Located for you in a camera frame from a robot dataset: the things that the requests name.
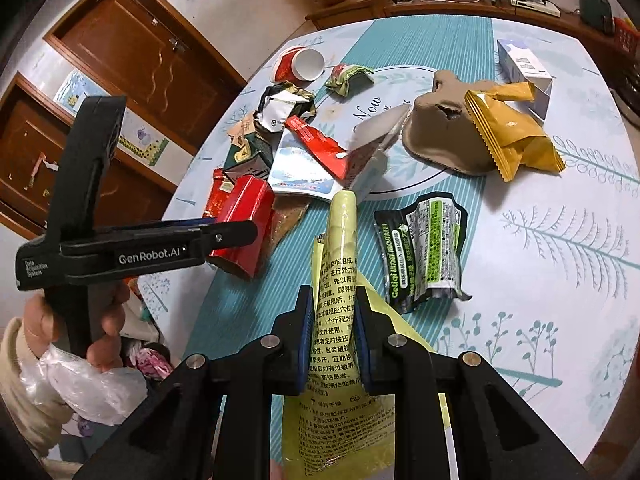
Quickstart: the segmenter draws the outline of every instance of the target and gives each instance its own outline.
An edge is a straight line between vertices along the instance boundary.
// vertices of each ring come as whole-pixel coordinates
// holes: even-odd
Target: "human hand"
[[[101,372],[122,366],[120,358],[120,330],[124,326],[122,304],[129,299],[129,287],[118,282],[113,293],[113,303],[102,314],[104,336],[95,341],[86,352],[86,359]],[[43,295],[36,294],[24,305],[24,336],[27,345],[39,359],[52,342],[60,338],[62,319],[45,302]]]

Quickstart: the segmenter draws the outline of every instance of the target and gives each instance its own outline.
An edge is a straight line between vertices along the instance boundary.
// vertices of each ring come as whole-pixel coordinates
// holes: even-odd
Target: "white router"
[[[538,12],[544,12],[545,14],[551,14],[552,16],[560,17],[560,10],[552,4],[550,1],[546,1],[546,4],[541,2],[534,2],[531,0],[511,0],[511,5],[514,7],[523,7],[524,9],[537,10]]]

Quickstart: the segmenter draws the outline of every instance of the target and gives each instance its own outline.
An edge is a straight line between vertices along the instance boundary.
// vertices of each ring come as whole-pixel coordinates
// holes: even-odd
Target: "yellow wrapper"
[[[312,284],[316,323],[306,390],[284,401],[284,476],[364,479],[394,462],[395,404],[393,396],[368,396],[360,383],[351,337],[356,284],[367,288],[372,310],[388,314],[396,332],[432,349],[356,271],[351,191],[334,197],[324,240],[314,243]],[[440,403],[448,427],[444,396]]]
[[[505,182],[513,180],[520,164],[551,173],[565,168],[539,124],[503,102],[531,101],[534,92],[532,83],[525,82],[497,85],[489,92],[469,90],[465,94],[466,110]]]

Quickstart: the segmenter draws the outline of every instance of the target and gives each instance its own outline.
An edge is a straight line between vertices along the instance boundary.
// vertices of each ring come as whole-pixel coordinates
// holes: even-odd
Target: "clear plastic bag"
[[[146,381],[132,368],[100,372],[88,361],[53,345],[35,365],[22,365],[20,380],[34,404],[60,396],[86,420],[121,424],[146,398]]]

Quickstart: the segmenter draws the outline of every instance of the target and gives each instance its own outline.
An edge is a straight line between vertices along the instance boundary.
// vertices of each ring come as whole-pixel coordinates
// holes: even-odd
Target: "white box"
[[[546,118],[546,110],[551,98],[553,78],[542,66],[540,60],[520,40],[498,40],[498,59],[502,69],[512,83],[532,82],[536,87],[534,100],[529,108],[541,119]]]

